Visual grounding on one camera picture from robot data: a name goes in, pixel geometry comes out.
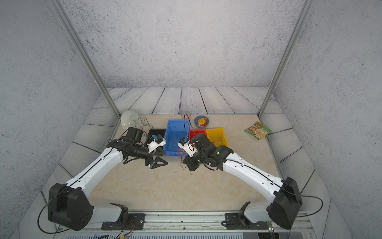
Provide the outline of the red storage bin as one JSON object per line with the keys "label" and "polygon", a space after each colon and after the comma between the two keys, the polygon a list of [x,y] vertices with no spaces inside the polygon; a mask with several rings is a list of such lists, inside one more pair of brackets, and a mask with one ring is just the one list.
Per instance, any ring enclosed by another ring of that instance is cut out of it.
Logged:
{"label": "red storage bin", "polygon": [[189,130],[189,139],[193,139],[196,135],[200,134],[200,133],[203,133],[203,134],[207,134],[206,130],[205,129],[190,129]]}

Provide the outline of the green food packet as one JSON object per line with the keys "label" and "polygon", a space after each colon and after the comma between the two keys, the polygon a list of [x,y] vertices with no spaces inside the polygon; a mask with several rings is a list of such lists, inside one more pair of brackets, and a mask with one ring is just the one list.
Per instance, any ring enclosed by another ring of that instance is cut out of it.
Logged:
{"label": "green food packet", "polygon": [[245,132],[252,135],[254,138],[260,140],[264,138],[266,135],[268,135],[271,130],[264,126],[259,121],[255,122],[252,126],[244,130]]}

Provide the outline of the aluminium frame post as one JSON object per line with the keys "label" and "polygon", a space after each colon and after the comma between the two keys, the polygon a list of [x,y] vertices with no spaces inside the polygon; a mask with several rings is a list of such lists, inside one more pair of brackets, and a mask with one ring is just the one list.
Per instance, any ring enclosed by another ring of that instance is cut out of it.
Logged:
{"label": "aluminium frame post", "polygon": [[57,15],[58,20],[60,21],[61,25],[63,26],[64,30],[66,31],[67,35],[69,36],[71,42],[74,44],[77,52],[79,53],[82,61],[84,62],[85,66],[87,67],[88,71],[90,72],[93,80],[97,84],[99,90],[101,91],[102,95],[104,96],[106,102],[109,104],[111,109],[113,110],[116,117],[119,119],[121,117],[120,111],[117,109],[114,100],[110,96],[110,93],[106,89],[103,81],[101,80],[101,77],[96,70],[90,56],[88,55],[82,41],[80,40],[78,34],[76,33],[70,19],[68,18],[62,4],[59,0],[49,0],[48,1],[54,10],[55,14]]}
{"label": "aluminium frame post", "polygon": [[265,111],[268,107],[268,104],[271,100],[271,97],[274,94],[274,92],[278,86],[278,83],[281,79],[282,73],[283,73],[283,71],[287,65],[287,62],[288,62],[288,60],[289,60],[289,58],[293,52],[293,48],[294,48],[295,44],[297,43],[298,38],[302,32],[303,26],[304,26],[304,24],[308,18],[308,15],[311,11],[313,3],[314,3],[313,0],[306,0],[303,3],[302,9],[301,9],[300,14],[297,18],[297,21],[295,23],[293,31],[290,35],[290,38],[288,40],[288,43],[286,45],[286,48],[285,48],[284,53],[282,55],[282,58],[278,64],[278,67],[275,71],[275,74],[274,74],[274,76],[270,82],[270,85],[268,87],[268,91],[265,95],[264,101],[260,107],[260,111],[258,113],[259,119],[261,119],[261,117],[265,113]]}

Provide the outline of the black storage bin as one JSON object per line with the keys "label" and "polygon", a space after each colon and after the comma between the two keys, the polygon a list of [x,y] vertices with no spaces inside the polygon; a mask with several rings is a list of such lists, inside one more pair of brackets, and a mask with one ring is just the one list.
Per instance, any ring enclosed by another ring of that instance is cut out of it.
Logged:
{"label": "black storage bin", "polygon": [[152,141],[152,136],[158,136],[165,137],[166,129],[163,128],[151,128],[148,132],[145,147],[148,147],[149,143]]}

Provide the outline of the pink plastic cup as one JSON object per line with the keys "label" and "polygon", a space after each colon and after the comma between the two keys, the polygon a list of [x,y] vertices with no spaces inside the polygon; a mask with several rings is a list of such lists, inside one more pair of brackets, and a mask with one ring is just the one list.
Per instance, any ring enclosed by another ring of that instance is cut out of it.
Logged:
{"label": "pink plastic cup", "polygon": [[181,116],[182,116],[182,118],[183,118],[184,120],[190,120],[190,118],[191,118],[191,113],[188,112],[188,111],[183,111],[183,112],[181,113]]}

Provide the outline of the red yellow snack packet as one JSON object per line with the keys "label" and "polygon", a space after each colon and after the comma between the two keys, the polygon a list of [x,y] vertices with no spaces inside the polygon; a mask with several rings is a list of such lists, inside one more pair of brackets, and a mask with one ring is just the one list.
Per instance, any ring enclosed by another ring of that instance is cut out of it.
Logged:
{"label": "red yellow snack packet", "polygon": [[203,118],[197,118],[197,126],[198,127],[205,127],[209,124],[209,120],[206,117]]}

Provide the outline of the left aluminium frame post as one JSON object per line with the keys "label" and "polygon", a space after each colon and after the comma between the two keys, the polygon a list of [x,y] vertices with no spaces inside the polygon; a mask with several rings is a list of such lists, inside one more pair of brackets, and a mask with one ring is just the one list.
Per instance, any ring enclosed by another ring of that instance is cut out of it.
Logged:
{"label": "left aluminium frame post", "polygon": [[79,53],[82,61],[84,62],[85,66],[87,67],[88,71],[90,72],[93,80],[97,84],[99,90],[101,91],[102,95],[104,96],[106,102],[109,104],[111,109],[113,110],[116,117],[119,119],[121,117],[120,111],[117,109],[114,100],[110,96],[110,93],[106,89],[103,81],[101,80],[101,77],[96,70],[90,56],[88,55],[82,41],[80,40],[78,34],[76,33],[70,19],[68,18],[62,4],[59,0],[49,0],[48,1],[54,10],[55,14],[57,15],[58,20],[60,21],[61,25],[63,26],[64,30],[66,31],[67,35],[69,36],[71,42],[74,44],[77,52]]}

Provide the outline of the aluminium front rail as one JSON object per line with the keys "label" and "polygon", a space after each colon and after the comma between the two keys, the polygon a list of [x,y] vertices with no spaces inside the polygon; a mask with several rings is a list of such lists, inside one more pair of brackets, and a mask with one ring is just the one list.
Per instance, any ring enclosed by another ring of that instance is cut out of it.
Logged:
{"label": "aluminium front rail", "polygon": [[291,230],[272,221],[266,221],[268,230],[228,230],[221,225],[226,213],[237,211],[131,211],[146,215],[142,231],[103,231],[102,223],[88,224],[80,231],[58,228],[56,239],[126,239],[149,238],[261,238],[261,239],[315,239],[316,234],[305,212],[300,212]]}

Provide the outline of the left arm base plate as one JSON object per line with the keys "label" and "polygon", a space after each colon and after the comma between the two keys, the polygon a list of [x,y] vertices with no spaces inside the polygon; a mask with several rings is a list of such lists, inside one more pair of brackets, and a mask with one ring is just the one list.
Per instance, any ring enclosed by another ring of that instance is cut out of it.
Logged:
{"label": "left arm base plate", "polygon": [[146,215],[143,213],[123,214],[116,222],[105,222],[101,226],[103,231],[133,230],[142,231]]}

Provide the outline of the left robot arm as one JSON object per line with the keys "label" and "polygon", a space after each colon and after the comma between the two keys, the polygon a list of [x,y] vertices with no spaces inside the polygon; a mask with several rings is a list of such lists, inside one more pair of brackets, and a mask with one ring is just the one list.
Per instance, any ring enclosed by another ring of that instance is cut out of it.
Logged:
{"label": "left robot arm", "polygon": [[143,159],[145,166],[155,169],[167,161],[154,156],[166,144],[161,135],[150,137],[148,146],[141,144],[143,131],[129,127],[119,138],[109,140],[100,156],[77,176],[64,184],[56,183],[49,190],[49,200],[42,208],[48,221],[80,231],[88,224],[102,223],[107,229],[124,231],[134,224],[129,222],[128,208],[112,203],[93,206],[88,198],[101,180],[117,165]]}

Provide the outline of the white plate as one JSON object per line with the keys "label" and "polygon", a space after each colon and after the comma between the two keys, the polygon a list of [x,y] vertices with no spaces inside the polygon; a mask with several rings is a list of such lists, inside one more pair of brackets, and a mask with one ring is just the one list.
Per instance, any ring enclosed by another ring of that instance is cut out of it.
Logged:
{"label": "white plate", "polygon": [[141,127],[140,115],[137,112],[131,110],[127,110],[122,113],[120,122],[123,130],[127,130],[130,127]]}

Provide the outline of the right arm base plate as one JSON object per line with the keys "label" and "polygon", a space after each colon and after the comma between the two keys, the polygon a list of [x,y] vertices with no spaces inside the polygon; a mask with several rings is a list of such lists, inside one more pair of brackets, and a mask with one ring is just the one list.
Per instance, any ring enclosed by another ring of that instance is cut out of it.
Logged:
{"label": "right arm base plate", "polygon": [[250,222],[244,215],[239,213],[226,213],[225,220],[221,222],[223,227],[228,230],[268,230],[267,222],[259,221],[256,223]]}

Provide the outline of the blue storage bin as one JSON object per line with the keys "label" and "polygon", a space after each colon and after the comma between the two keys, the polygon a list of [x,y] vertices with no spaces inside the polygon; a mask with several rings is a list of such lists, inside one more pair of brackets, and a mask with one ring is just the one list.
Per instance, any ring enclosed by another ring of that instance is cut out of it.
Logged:
{"label": "blue storage bin", "polygon": [[163,146],[165,156],[178,156],[180,149],[178,143],[181,138],[189,135],[190,123],[188,121],[170,119],[168,120],[164,139],[166,144]]}

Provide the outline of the yellow storage bin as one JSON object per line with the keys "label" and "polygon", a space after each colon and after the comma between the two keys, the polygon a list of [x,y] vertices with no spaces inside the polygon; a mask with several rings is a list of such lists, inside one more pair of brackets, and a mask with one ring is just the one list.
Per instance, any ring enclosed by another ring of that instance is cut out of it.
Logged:
{"label": "yellow storage bin", "polygon": [[229,147],[223,128],[207,129],[206,134],[209,141],[212,142],[215,145],[215,147],[219,147],[221,145]]}

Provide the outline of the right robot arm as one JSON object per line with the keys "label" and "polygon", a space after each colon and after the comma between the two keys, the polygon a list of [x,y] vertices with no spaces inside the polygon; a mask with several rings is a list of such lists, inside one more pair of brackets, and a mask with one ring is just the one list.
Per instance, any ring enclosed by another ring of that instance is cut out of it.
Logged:
{"label": "right robot arm", "polygon": [[260,170],[227,146],[216,147],[202,133],[192,139],[181,138],[178,146],[187,154],[184,163],[190,171],[195,171],[200,165],[212,171],[221,170],[241,179],[266,198],[263,203],[246,202],[236,219],[226,219],[221,222],[222,226],[249,229],[258,222],[272,221],[283,229],[291,230],[299,217],[304,197],[295,180],[290,177],[281,179]]}

